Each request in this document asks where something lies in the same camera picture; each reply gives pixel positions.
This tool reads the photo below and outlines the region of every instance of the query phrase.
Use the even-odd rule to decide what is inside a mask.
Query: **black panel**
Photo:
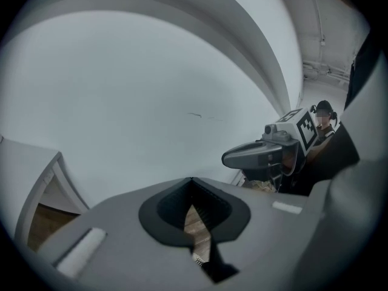
[[[193,248],[193,238],[183,230],[191,206],[187,193],[191,178],[186,178],[146,200],[139,209],[144,230],[161,244]]]
[[[202,269],[208,274],[208,276],[215,282],[220,281],[233,276],[238,273],[238,270],[230,264],[225,264],[219,254],[217,245],[212,240],[210,246],[210,261],[202,265]]]
[[[198,178],[186,178],[146,200],[140,207],[139,220],[162,244],[192,247],[191,236],[184,233],[192,204],[215,243],[237,239],[250,220],[246,203]]]

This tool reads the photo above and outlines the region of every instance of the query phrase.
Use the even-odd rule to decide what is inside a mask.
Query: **wooden surface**
[[[77,216],[73,213],[62,212],[39,204],[32,220],[27,245],[33,251],[38,251],[40,245],[51,234],[54,234]]]
[[[199,255],[205,262],[209,261],[210,233],[194,206],[187,212],[184,231],[194,236],[194,253]]]

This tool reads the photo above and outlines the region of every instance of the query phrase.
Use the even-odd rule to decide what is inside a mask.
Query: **white label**
[[[294,213],[296,215],[299,215],[301,213],[301,211],[302,211],[302,207],[288,205],[288,204],[285,204],[283,202],[278,202],[278,201],[274,201],[273,204],[272,204],[272,207],[276,208],[276,209],[279,209],[279,210],[283,210],[283,211],[287,211],[287,212],[290,212],[290,213]]]

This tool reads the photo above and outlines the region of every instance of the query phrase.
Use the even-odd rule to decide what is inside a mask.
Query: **white panel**
[[[11,238],[16,233],[17,240],[22,236],[22,240],[27,243],[30,223],[38,204],[37,198],[40,198],[46,187],[43,179],[49,165],[59,155],[56,150],[33,147],[8,139],[1,142],[0,219]]]
[[[221,155],[278,117],[221,52],[145,16],[49,19],[1,58],[1,133],[59,149],[89,206],[185,176],[231,182]]]

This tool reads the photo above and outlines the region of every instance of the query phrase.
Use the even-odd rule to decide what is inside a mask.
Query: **curved white surface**
[[[221,155],[278,117],[221,52],[131,13],[41,22],[6,45],[0,66],[0,132],[60,150],[89,206],[185,176],[230,182]]]
[[[282,1],[269,0],[268,3],[282,4]],[[290,110],[281,66],[260,29],[260,25],[268,22],[255,22],[236,0],[29,0],[3,42],[6,44],[18,33],[41,21],[73,12],[96,10],[151,16],[194,33],[238,65],[279,115]],[[276,37],[287,38],[283,34],[288,32],[276,32]]]
[[[298,37],[283,0],[236,0],[260,27],[281,67],[291,109],[295,109],[303,84]]]

